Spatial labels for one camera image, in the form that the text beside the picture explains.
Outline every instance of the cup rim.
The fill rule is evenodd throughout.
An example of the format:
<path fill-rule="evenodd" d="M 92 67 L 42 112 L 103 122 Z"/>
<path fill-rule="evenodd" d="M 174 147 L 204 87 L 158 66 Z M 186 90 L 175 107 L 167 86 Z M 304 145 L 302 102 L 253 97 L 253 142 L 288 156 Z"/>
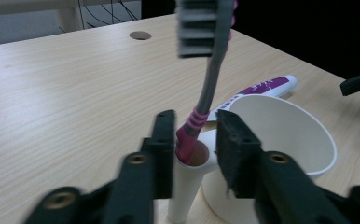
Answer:
<path fill-rule="evenodd" d="M 236 101 L 242 99 L 242 98 L 246 98 L 246 97 L 259 97 L 259 98 L 271 98 L 273 100 L 277 100 L 277 101 L 280 101 L 282 103 L 285 103 L 285 104 L 288 104 L 288 105 L 291 105 L 293 106 L 294 108 L 300 110 L 301 112 L 305 113 L 306 115 L 308 115 L 311 119 L 313 119 L 322 129 L 323 131 L 325 132 L 325 134 L 328 136 L 328 139 L 331 143 L 331 146 L 332 146 L 332 150 L 333 150 L 333 157 L 332 157 L 332 160 L 331 162 L 323 169 L 321 170 L 318 170 L 318 171 L 314 171 L 314 172 L 306 172 L 306 174 L 308 176 L 318 176 L 318 175 L 322 175 L 324 174 L 325 172 L 327 172 L 329 169 L 331 169 L 336 161 L 337 161 L 337 157 L 338 157 L 338 149 L 337 149 L 337 145 L 335 144 L 335 141 L 334 141 L 334 138 L 332 137 L 331 133 L 328 131 L 328 129 L 322 124 L 322 122 L 320 122 L 315 116 L 313 116 L 310 112 L 308 112 L 307 110 L 303 109 L 302 107 L 300 107 L 299 105 L 296 105 L 292 102 L 289 102 L 289 101 L 286 101 L 282 98 L 278 98 L 278 97 L 274 97 L 274 96 L 268 96 L 268 95 L 261 95 L 261 94 L 247 94 L 247 95 L 244 95 L 244 96 L 241 96 L 239 97 L 238 99 L 236 99 L 229 107 L 228 107 L 228 110 L 230 111 L 230 109 L 232 108 L 232 106 L 235 104 Z"/>

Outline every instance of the toothbrush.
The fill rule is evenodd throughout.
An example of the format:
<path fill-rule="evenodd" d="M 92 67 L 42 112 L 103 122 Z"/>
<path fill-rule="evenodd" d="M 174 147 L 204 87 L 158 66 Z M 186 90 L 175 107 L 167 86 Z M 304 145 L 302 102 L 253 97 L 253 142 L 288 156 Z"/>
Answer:
<path fill-rule="evenodd" d="M 297 78 L 291 75 L 287 75 L 284 77 L 276 77 L 268 81 L 260 82 L 258 84 L 255 84 L 251 87 L 244 89 L 238 94 L 232 96 L 224 104 L 219 105 L 218 107 L 213 109 L 210 112 L 207 121 L 217 120 L 217 116 L 215 113 L 219 109 L 228 110 L 230 105 L 232 105 L 236 100 L 243 97 L 244 95 L 261 94 L 261 95 L 268 95 L 274 97 L 281 97 L 282 95 L 285 95 L 286 93 L 293 90 L 296 86 L 297 86 Z"/>
<path fill-rule="evenodd" d="M 176 132 L 176 156 L 180 162 L 189 164 L 198 135 L 209 116 L 236 5 L 234 0 L 177 0 L 176 4 L 178 56 L 209 57 L 200 99 L 187 122 Z"/>

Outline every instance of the wooden table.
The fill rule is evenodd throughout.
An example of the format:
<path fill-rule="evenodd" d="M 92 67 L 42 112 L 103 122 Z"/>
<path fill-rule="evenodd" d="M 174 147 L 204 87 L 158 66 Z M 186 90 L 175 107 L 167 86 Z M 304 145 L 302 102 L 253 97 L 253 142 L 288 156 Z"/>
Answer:
<path fill-rule="evenodd" d="M 0 223 L 20 223 L 52 189 L 86 192 L 113 179 L 122 158 L 150 136 L 156 114 L 174 109 L 177 126 L 197 103 L 206 59 L 177 59 L 174 16 L 0 45 Z M 130 38 L 145 31 L 148 40 Z M 332 133 L 336 166 L 317 184 L 346 195 L 360 185 L 360 92 L 343 79 L 233 32 L 213 106 L 245 87 L 292 74 L 287 99 Z M 157 223 L 167 223 L 167 200 Z M 201 193 L 187 223 L 222 223 Z"/>

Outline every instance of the light wood tabletop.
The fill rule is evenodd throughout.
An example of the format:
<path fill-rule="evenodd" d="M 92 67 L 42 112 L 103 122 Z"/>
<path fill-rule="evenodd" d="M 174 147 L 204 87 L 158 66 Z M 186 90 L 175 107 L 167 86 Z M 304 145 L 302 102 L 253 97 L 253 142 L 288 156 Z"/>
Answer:
<path fill-rule="evenodd" d="M 171 15 L 0 45 L 0 223 L 22 223 L 52 189 L 90 192 L 115 178 L 159 112 L 173 109 L 177 127 L 184 123 L 206 59 L 177 59 L 175 26 Z M 131 38 L 137 31 L 151 38 Z M 318 118 L 339 151 L 317 184 L 340 195 L 360 185 L 360 92 L 343 97 L 342 78 L 232 35 L 212 107 L 252 84 L 294 75 L 298 85 L 286 99 Z M 169 223 L 167 200 L 156 205 L 156 222 Z M 222 222 L 199 192 L 187 223 Z"/>

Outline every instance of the white cup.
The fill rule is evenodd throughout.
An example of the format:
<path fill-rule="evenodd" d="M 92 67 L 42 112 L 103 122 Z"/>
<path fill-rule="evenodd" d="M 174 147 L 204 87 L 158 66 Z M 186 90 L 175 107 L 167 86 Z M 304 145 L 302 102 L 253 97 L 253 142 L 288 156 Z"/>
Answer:
<path fill-rule="evenodd" d="M 323 124 L 286 100 L 245 95 L 233 103 L 229 111 L 242 118 L 265 151 L 281 151 L 291 156 L 312 180 L 329 170 L 337 159 L 335 142 Z M 215 133 L 210 131 L 200 141 Z M 203 178 L 202 189 L 209 206 L 228 223 L 258 223 L 254 200 L 236 199 L 232 193 L 227 195 L 227 185 L 219 169 Z"/>

